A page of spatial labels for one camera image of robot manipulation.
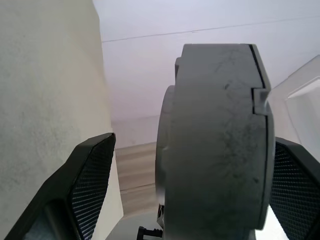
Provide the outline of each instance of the white ceiling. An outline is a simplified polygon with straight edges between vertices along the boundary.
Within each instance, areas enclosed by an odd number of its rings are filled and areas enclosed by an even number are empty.
[[[187,43],[257,44],[275,87],[320,54],[319,0],[94,0],[112,122],[160,113]]]

